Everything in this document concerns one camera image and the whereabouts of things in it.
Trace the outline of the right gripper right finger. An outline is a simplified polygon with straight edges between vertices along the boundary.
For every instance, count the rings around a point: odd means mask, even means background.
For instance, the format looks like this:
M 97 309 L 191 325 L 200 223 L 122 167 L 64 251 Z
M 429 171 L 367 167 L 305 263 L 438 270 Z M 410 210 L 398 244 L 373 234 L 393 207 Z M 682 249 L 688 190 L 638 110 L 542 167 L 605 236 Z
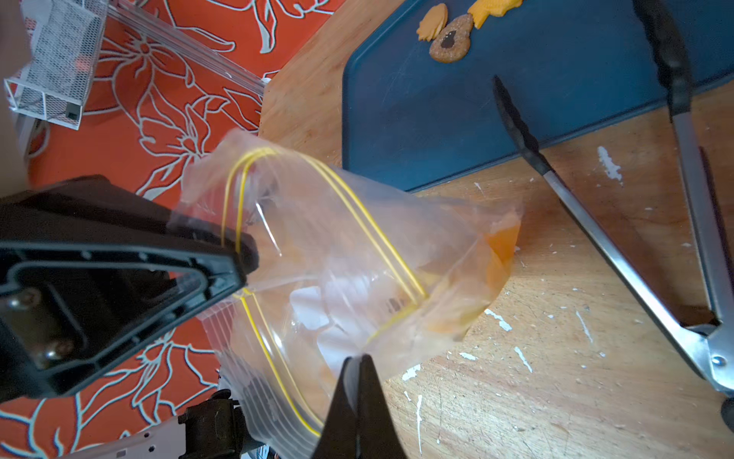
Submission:
M 376 367 L 368 355 L 359 362 L 359 458 L 407 459 Z

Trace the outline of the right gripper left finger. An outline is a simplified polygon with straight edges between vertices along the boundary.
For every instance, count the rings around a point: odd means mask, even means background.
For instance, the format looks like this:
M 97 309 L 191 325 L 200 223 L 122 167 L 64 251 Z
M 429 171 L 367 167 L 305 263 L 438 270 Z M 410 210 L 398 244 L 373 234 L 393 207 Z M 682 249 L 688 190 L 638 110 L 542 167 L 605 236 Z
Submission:
M 357 431 L 357 396 L 361 357 L 344 361 L 313 458 L 359 457 L 359 432 Z

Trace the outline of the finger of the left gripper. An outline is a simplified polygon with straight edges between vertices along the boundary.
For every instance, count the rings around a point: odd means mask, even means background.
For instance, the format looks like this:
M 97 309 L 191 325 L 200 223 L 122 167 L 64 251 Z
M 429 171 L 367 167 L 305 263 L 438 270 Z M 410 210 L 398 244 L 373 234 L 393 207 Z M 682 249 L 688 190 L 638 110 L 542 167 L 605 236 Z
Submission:
M 1 398 L 69 397 L 244 287 L 253 239 L 107 178 L 1 201 Z

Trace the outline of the clear bag yellow print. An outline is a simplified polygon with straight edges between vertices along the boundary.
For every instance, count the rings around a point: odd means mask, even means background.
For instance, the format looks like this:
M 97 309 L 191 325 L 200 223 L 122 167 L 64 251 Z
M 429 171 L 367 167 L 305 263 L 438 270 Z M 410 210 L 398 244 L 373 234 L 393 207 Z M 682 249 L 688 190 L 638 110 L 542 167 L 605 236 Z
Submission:
M 233 130 L 183 174 L 171 225 L 254 251 L 206 334 L 252 435 L 311 447 L 344 361 L 391 378 L 460 342 L 505 287 L 523 212 L 418 197 Z

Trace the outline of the metal kitchen tongs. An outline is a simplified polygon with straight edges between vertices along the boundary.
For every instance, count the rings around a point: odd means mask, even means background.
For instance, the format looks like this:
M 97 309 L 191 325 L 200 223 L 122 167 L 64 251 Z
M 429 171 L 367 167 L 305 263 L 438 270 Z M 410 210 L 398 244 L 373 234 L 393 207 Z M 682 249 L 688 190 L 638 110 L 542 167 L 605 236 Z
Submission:
M 558 197 L 567 214 L 624 283 L 691 370 L 726 396 L 721 406 L 724 424 L 733 426 L 733 261 L 724 216 L 719 206 L 710 162 L 700 146 L 691 114 L 693 78 L 684 39 L 661 1 L 637 1 L 634 10 L 644 26 L 659 84 L 667 92 L 669 119 L 679 148 L 680 175 L 705 287 L 710 321 L 683 325 L 636 268 L 649 254 L 634 228 L 608 233 L 573 194 L 546 157 L 498 76 L 493 94 L 506 132 L 520 156 Z

